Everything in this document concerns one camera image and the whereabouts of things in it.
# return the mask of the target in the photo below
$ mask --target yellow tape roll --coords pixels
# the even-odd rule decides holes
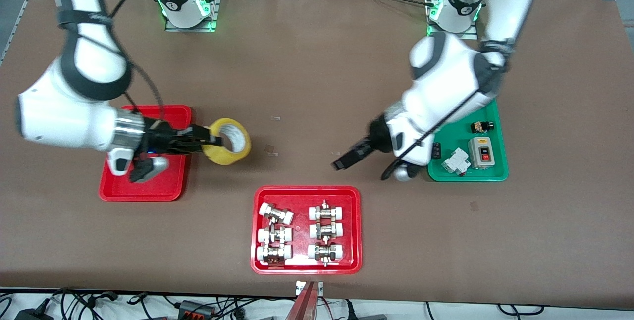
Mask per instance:
[[[205,155],[216,164],[230,165],[251,152],[251,138],[242,124],[231,118],[221,118],[209,126],[209,133],[216,137],[220,133],[231,141],[231,149],[220,146],[202,146]]]

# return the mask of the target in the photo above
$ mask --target red wire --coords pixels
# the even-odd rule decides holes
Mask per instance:
[[[326,309],[328,309],[328,313],[330,314],[330,318],[332,320],[335,320],[335,317],[332,315],[332,310],[330,310],[330,305],[326,301],[326,298],[322,297],[321,299],[323,300],[324,305],[326,305]]]

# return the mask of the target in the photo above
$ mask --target brown tabletop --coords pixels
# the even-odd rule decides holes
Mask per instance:
[[[330,162],[411,85],[421,7],[222,0],[215,33],[181,34],[161,30],[152,0],[129,0],[115,31],[165,102],[253,139],[234,166],[194,156],[172,203],[103,202],[103,153],[15,132],[15,96],[61,51],[55,11],[30,0],[0,68],[2,286],[288,296],[318,279],[334,298],[634,307],[634,58],[613,1],[535,0],[499,98],[508,180],[401,184],[379,181],[391,155]],[[154,103],[141,79],[129,92]],[[357,187],[360,272],[253,273],[252,198],[267,184]]]

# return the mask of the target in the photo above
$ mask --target robotic arm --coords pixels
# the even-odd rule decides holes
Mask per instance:
[[[67,32],[61,56],[41,78],[18,95],[16,126],[32,142],[108,152],[114,175],[131,169],[133,182],[149,180],[168,167],[159,155],[188,154],[222,146],[209,130],[190,125],[174,130],[161,120],[111,107],[108,101],[130,85],[132,65],[114,37],[103,0],[55,0],[59,25]],[[205,16],[196,0],[173,2],[170,19],[194,26]]]
[[[447,31],[469,28],[482,0],[440,0],[434,19]],[[369,125],[369,133],[333,162],[347,169],[374,150],[397,157],[392,172],[399,181],[411,180],[431,160],[434,132],[486,106],[501,87],[515,39],[532,0],[487,0],[489,23],[479,51],[458,36],[437,33],[420,40],[410,52],[412,87]]]

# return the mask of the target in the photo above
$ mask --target metal valve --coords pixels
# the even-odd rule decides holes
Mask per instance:
[[[341,245],[320,246],[319,243],[308,245],[308,258],[314,258],[315,261],[322,261],[324,267],[328,262],[342,259],[344,250]]]
[[[291,245],[279,245],[274,247],[270,245],[258,246],[258,260],[266,263],[283,262],[285,259],[293,257]]]
[[[294,214],[287,209],[276,209],[273,204],[262,203],[262,206],[260,206],[260,215],[271,220],[271,223],[278,223],[281,221],[281,223],[285,225],[290,225]]]
[[[258,230],[258,242],[261,243],[273,243],[279,241],[279,243],[290,242],[293,240],[293,229],[290,227],[281,226],[278,230],[275,229],[275,225],[271,225],[265,229]]]
[[[329,218],[332,223],[335,223],[335,221],[340,221],[341,217],[341,207],[331,209],[326,200],[323,201],[321,207],[308,208],[308,219],[310,219],[310,221],[320,221],[322,218]]]
[[[344,235],[344,226],[341,222],[331,223],[330,225],[322,225],[317,222],[315,225],[309,225],[308,230],[311,238],[322,239],[326,243],[332,238]]]

